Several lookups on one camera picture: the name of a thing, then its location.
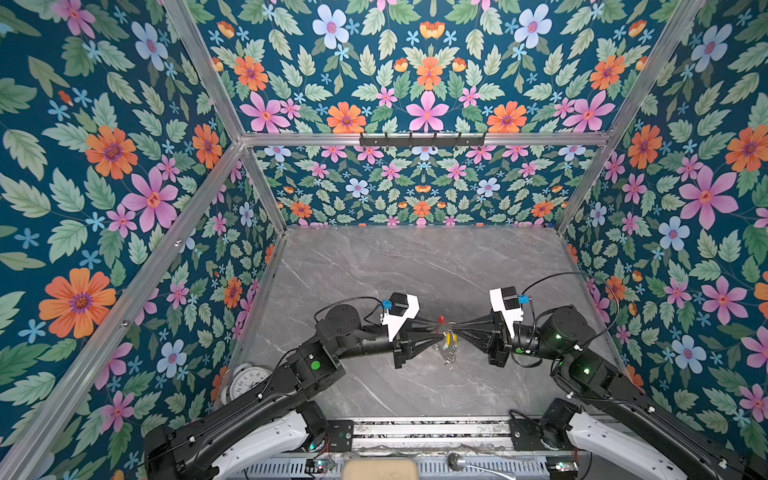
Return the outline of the metal keyring with red grip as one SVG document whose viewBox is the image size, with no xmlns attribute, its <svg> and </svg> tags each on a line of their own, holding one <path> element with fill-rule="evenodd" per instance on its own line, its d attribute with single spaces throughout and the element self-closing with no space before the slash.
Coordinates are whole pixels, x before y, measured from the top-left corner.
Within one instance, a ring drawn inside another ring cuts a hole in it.
<svg viewBox="0 0 768 480">
<path fill-rule="evenodd" d="M 436 321 L 435 332 L 442 336 L 436 346 L 444 363 L 453 365 L 456 362 L 458 350 L 458 336 L 454 332 L 454 324 L 445 316 L 440 316 Z"/>
</svg>

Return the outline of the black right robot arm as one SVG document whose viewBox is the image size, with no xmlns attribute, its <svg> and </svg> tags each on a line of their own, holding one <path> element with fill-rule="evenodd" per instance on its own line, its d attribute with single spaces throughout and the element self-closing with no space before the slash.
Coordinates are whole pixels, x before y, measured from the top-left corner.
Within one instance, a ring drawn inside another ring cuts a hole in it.
<svg viewBox="0 0 768 480">
<path fill-rule="evenodd" d="M 536 421 L 552 448 L 575 447 L 643 479 L 764 479 L 767 462 L 719 445 L 648 397 L 609 360 L 591 350 L 597 333 L 574 307 L 546 310 L 542 325 L 525 325 L 520 308 L 453 323 L 452 333 L 506 365 L 517 354 L 549 360 L 566 393 Z"/>
</svg>

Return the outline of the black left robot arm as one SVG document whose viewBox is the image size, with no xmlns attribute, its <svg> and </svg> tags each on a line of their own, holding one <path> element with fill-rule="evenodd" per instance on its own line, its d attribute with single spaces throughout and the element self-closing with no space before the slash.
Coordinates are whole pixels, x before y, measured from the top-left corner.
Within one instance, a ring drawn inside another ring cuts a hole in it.
<svg viewBox="0 0 768 480">
<path fill-rule="evenodd" d="M 229 479 L 273 455 L 316 445 L 328 422 L 313 399 L 343 377 L 343 359 L 390 353 L 402 367 L 443 340 L 436 327 L 422 322 L 407 322 L 391 336 L 385 326 L 364 325 L 353 306 L 335 305 L 265 380 L 203 418 L 147 434 L 146 475 Z"/>
</svg>

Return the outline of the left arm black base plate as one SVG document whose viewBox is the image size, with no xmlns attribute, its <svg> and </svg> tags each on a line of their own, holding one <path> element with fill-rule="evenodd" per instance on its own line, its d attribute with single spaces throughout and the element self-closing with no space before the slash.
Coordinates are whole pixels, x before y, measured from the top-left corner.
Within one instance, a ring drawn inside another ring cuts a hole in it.
<svg viewBox="0 0 768 480">
<path fill-rule="evenodd" d="M 313 426 L 304 448 L 310 453 L 349 452 L 352 450 L 355 422 L 341 419 L 330 420 L 320 426 Z"/>
</svg>

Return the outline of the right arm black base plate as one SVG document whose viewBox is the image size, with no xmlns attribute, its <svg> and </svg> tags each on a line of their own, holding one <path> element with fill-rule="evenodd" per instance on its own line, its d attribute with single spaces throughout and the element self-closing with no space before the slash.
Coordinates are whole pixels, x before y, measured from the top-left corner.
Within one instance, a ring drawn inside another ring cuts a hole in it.
<svg viewBox="0 0 768 480">
<path fill-rule="evenodd" d="M 548 420 L 511 412 L 508 426 L 511 441 L 517 451 L 559 451 L 572 447 L 565 430 Z"/>
</svg>

